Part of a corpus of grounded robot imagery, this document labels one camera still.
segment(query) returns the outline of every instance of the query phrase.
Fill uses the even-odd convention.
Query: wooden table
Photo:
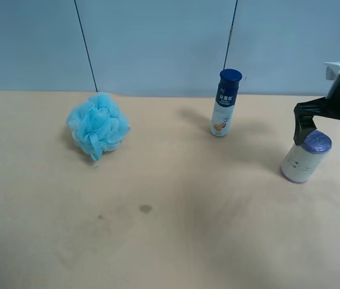
[[[131,132],[94,164],[65,119],[92,93],[0,92],[0,288],[340,288],[340,122],[311,180],[279,165],[295,103],[114,96]]]

